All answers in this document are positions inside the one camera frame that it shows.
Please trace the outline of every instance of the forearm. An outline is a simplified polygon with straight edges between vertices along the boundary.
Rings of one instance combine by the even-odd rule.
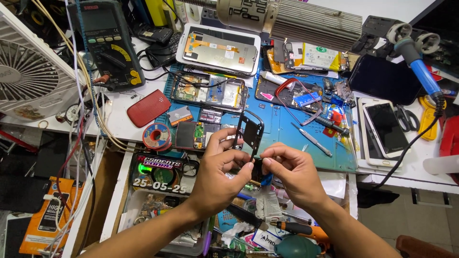
[[[401,257],[382,238],[354,219],[331,199],[317,208],[306,208],[306,211],[322,227],[331,243],[346,257]]]
[[[150,258],[200,220],[184,202],[165,214],[116,234],[80,257]]]

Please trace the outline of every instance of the scissors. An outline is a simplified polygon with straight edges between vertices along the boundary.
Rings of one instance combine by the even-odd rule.
[[[410,110],[406,110],[402,105],[395,105],[395,117],[402,128],[402,131],[407,133],[409,131],[419,130],[419,119]]]

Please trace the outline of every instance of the blue soldering iron handle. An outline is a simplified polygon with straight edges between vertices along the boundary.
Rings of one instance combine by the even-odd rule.
[[[414,74],[432,99],[438,95],[442,95],[440,87],[438,87],[437,82],[434,80],[429,70],[427,70],[427,67],[425,67],[425,64],[421,60],[421,56],[416,51],[412,38],[399,40],[394,45],[394,50],[402,55],[406,63],[411,66]]]
[[[437,82],[432,77],[432,74],[429,72],[429,70],[427,70],[427,67],[425,67],[424,62],[421,59],[413,61],[410,66],[429,95],[441,91]]]

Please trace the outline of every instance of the digital multimeter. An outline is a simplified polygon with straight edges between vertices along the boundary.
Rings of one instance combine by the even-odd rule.
[[[77,4],[67,6],[74,27],[83,35]],[[101,75],[110,76],[116,91],[145,84],[121,5],[113,0],[80,2],[86,44]]]

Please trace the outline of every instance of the orange screwdriver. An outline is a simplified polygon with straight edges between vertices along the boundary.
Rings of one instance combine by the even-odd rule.
[[[271,225],[275,226],[278,229],[285,230],[287,232],[297,234],[299,236],[304,236],[316,240],[318,243],[329,243],[330,240],[327,234],[322,230],[321,227],[308,226],[296,222],[271,222]]]

